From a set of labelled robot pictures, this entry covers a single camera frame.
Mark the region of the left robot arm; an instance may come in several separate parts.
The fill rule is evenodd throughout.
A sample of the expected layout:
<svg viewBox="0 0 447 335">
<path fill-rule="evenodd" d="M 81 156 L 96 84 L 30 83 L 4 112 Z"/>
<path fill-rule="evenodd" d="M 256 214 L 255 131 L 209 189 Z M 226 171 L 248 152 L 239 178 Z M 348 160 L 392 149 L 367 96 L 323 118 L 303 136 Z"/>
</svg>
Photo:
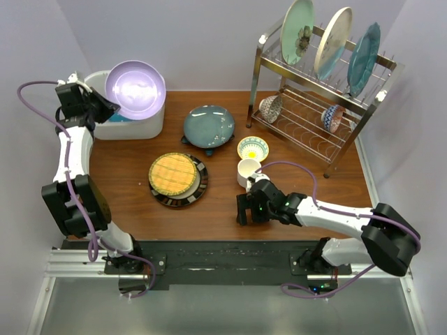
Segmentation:
<svg viewBox="0 0 447 335">
<path fill-rule="evenodd" d="M 111 266 L 137 274 L 145 267 L 141 247 L 112 221 L 110 207 L 89 174 L 95 127 L 120 106 L 79 81 L 60 81 L 55 92 L 60 157 L 53 182 L 41 189 L 43 200 L 64 236 L 88 240 L 91 258 L 104 248 Z"/>
</svg>

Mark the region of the blue dotted scalloped plate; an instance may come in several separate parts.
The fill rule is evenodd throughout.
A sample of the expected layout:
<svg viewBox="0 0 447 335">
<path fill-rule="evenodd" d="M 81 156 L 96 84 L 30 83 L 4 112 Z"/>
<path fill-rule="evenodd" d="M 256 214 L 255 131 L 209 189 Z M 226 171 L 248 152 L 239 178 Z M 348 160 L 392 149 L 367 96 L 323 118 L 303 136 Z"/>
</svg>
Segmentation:
<svg viewBox="0 0 447 335">
<path fill-rule="evenodd" d="M 123 117 L 120 114 L 113 114 L 109 119 L 109 122 L 128 122 L 131 121 L 131 119 L 128 119 L 126 117 Z"/>
</svg>

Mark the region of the blue-grey blossom plate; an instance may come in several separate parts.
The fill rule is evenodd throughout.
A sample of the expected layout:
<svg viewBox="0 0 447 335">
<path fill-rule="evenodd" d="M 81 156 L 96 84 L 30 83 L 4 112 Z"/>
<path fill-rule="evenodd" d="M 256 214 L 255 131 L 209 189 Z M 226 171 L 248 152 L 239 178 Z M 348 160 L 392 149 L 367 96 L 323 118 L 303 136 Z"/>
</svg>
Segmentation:
<svg viewBox="0 0 447 335">
<path fill-rule="evenodd" d="M 183 143 L 201 149 L 214 149 L 234 138 L 235 120 L 222 106 L 203 105 L 188 113 L 183 130 Z"/>
</svg>

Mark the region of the lavender round plate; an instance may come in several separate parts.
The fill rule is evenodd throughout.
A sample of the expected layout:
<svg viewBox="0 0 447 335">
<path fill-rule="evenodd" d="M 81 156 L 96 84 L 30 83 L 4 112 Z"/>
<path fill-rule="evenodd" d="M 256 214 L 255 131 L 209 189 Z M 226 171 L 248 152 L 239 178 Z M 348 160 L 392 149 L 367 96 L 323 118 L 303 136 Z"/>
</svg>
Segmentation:
<svg viewBox="0 0 447 335">
<path fill-rule="evenodd" d="M 155 67 L 128 60 L 114 66 L 105 84 L 106 98 L 119 105 L 126 119 L 142 121 L 157 114 L 166 101 L 166 82 Z"/>
</svg>

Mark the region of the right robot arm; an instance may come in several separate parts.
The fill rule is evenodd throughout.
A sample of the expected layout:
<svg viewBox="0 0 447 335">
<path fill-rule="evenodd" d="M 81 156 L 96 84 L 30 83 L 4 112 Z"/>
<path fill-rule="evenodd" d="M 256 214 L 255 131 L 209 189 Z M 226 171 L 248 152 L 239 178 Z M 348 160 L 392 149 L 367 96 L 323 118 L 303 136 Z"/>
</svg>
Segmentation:
<svg viewBox="0 0 447 335">
<path fill-rule="evenodd" d="M 344 235 L 324 237 L 297 258 L 319 274 L 351 263 L 374 265 L 393 276 L 406 274 L 420 251 L 420 234 L 393 207 L 345 207 L 317 202 L 301 193 L 282 193 L 269 179 L 251 179 L 237 195 L 237 222 L 279 221 L 284 225 L 323 228 Z"/>
</svg>

